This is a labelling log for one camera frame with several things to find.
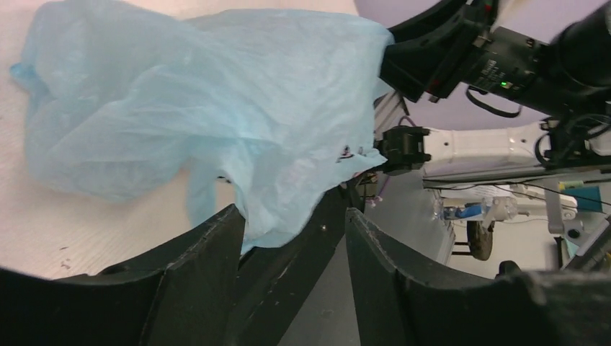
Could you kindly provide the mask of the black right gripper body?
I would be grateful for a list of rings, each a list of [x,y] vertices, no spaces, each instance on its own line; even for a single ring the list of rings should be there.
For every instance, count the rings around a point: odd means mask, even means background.
[[[412,102],[424,93],[433,102],[450,96],[498,14],[498,1],[438,1],[389,29],[395,43],[385,49],[380,78]]]

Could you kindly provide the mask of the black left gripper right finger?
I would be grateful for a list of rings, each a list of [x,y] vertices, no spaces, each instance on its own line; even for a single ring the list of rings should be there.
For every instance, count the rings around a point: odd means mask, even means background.
[[[608,345],[610,275],[523,272],[495,279],[446,267],[346,213],[362,345]]]

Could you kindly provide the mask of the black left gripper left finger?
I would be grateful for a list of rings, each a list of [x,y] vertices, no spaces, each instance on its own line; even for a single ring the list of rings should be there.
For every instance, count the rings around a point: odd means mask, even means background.
[[[234,205],[97,275],[1,271],[3,345],[222,345],[244,220]]]

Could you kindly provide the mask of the light blue plastic bag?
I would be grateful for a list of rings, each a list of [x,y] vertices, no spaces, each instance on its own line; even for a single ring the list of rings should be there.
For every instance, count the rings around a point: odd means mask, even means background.
[[[213,214],[228,179],[242,249],[281,247],[323,194],[381,165],[374,107],[393,36],[377,22],[297,9],[179,21],[123,1],[50,1],[10,73],[30,94],[29,173],[123,202],[189,171],[187,209]]]

